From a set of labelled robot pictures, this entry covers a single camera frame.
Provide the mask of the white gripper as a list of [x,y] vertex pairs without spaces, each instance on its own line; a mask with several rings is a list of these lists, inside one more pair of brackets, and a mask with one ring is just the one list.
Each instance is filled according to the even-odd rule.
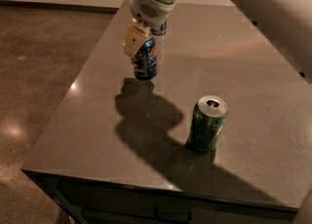
[[159,30],[167,20],[174,5],[159,0],[132,0],[132,16],[141,22],[132,22],[129,25],[123,45],[123,53],[127,56],[134,56],[144,42],[150,38],[149,27]]

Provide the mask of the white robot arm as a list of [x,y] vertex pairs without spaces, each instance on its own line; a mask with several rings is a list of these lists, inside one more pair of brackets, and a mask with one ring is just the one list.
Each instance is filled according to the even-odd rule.
[[[135,56],[161,26],[177,0],[132,0],[123,53]],[[275,46],[296,72],[312,83],[312,0],[230,0]]]

